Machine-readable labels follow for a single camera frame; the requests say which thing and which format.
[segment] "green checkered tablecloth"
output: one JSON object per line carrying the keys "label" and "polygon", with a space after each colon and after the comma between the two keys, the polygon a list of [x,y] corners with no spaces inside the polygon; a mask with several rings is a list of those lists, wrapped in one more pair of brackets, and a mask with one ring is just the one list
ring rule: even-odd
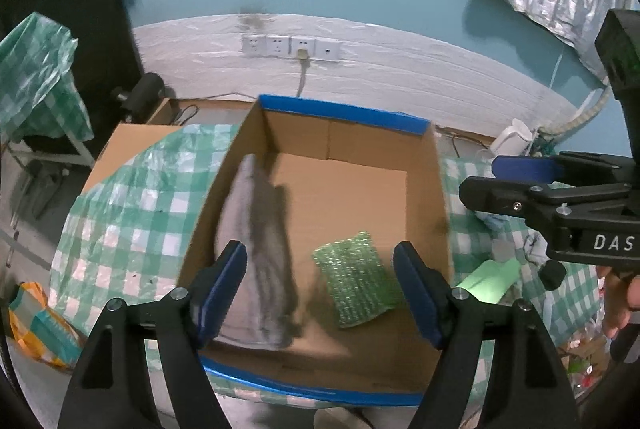
{"label": "green checkered tablecloth", "polygon": [[[175,285],[184,253],[207,190],[216,176],[236,126],[186,126],[129,160],[115,174],[82,194],[71,208],[50,275],[49,305],[73,326],[89,333],[105,303],[157,300]],[[522,294],[542,312],[545,290],[524,260],[529,229],[510,219],[504,232],[492,234],[458,198],[466,176],[486,174],[488,166],[442,160],[441,173],[450,220],[452,284],[490,257],[492,235],[512,241],[523,263]],[[565,283],[553,292],[551,335],[556,343],[584,326],[598,308],[593,269],[567,265]],[[470,402],[486,390],[492,345],[484,343]],[[158,347],[147,346],[151,369],[160,369]],[[299,407],[328,407],[325,402],[278,395],[209,376],[220,395]]]}
{"label": "green checkered tablecloth", "polygon": [[[462,159],[444,158],[440,161],[442,188],[447,213],[449,214],[449,248],[451,252],[454,278],[452,285],[460,283],[485,260],[491,258],[492,238],[511,242],[516,258],[522,263],[520,281],[509,292],[511,300],[524,297],[529,300],[542,316],[545,288],[538,278],[538,272],[525,258],[524,243],[534,231],[528,229],[523,219],[509,218],[501,232],[492,232],[460,201],[458,188],[468,176],[492,177],[489,164],[470,162]],[[556,345],[566,342],[578,329],[596,314],[600,306],[598,280],[595,267],[564,263],[567,276],[557,290],[548,292],[553,298],[551,326],[549,333]],[[494,343],[482,343],[478,370],[469,402],[480,402],[488,383]]]}
{"label": "green checkered tablecloth", "polygon": [[68,28],[37,12],[0,42],[0,141],[19,142],[24,135],[93,138],[71,73],[77,45]]}

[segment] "blue box rim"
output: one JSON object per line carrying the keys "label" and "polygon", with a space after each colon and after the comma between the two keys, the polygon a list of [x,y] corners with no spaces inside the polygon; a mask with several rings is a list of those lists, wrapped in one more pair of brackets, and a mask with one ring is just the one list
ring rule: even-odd
{"label": "blue box rim", "polygon": [[377,126],[413,135],[423,135],[430,125],[427,119],[399,112],[386,112],[340,102],[316,101],[300,97],[262,94],[258,96],[262,109],[270,112],[300,114],[323,119],[347,120],[367,126]]}
{"label": "blue box rim", "polygon": [[304,387],[255,375],[250,371],[220,364],[208,357],[200,356],[205,371],[215,377],[248,385],[261,391],[278,395],[297,396],[316,401],[376,407],[415,407],[420,404],[424,393],[364,393],[348,389],[325,387]]}

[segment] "gray towel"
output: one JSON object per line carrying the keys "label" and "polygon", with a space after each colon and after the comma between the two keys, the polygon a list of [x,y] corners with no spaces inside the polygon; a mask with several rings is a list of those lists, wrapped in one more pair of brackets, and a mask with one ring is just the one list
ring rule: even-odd
{"label": "gray towel", "polygon": [[246,274],[216,340],[242,348],[281,349],[291,343],[292,280],[277,190],[248,154],[220,215],[216,255],[229,241],[246,247]]}

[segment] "cardboard box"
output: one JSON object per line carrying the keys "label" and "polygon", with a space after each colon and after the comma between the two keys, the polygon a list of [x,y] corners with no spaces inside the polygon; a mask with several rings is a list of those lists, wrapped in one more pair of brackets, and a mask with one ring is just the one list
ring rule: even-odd
{"label": "cardboard box", "polygon": [[[286,196],[299,333],[281,351],[212,343],[202,351],[207,371],[284,395],[357,405],[420,402],[439,352],[420,337],[408,308],[339,329],[312,253],[367,231],[388,271],[394,247],[409,240],[426,264],[449,280],[447,215],[432,128],[427,120],[403,114],[260,97],[209,190],[178,285],[188,286],[200,269],[213,263],[225,198],[242,158],[255,153]],[[87,185],[175,129],[121,124]]]}
{"label": "cardboard box", "polygon": [[242,112],[249,110],[252,104],[253,102],[246,101],[165,98],[162,99],[162,102],[158,105],[146,123],[172,124],[174,119],[178,117],[181,110],[190,106],[197,106],[198,116],[193,122],[198,122],[201,117],[204,115],[210,115],[211,112],[222,112],[219,114],[220,117],[230,117],[233,122],[228,122],[226,118],[223,118],[225,122],[220,122],[220,124],[238,124],[241,122],[241,120],[238,120],[238,117],[242,117]]}

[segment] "wall socket panel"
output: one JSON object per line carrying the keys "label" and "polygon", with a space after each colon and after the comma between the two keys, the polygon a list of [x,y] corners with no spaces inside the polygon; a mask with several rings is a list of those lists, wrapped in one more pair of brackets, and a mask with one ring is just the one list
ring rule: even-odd
{"label": "wall socket panel", "polygon": [[298,50],[306,50],[309,59],[316,54],[316,39],[303,35],[291,36],[291,57],[298,57]]}
{"label": "wall socket panel", "polygon": [[243,35],[242,52],[252,56],[267,55],[267,37],[265,35]]}
{"label": "wall socket panel", "polygon": [[268,35],[267,55],[270,57],[289,57],[290,37],[288,35]]}
{"label": "wall socket panel", "polygon": [[242,53],[250,56],[293,57],[306,49],[309,59],[339,61],[342,41],[303,35],[243,35]]}
{"label": "wall socket panel", "polygon": [[313,59],[322,61],[339,61],[342,41],[334,39],[316,39],[316,53]]}

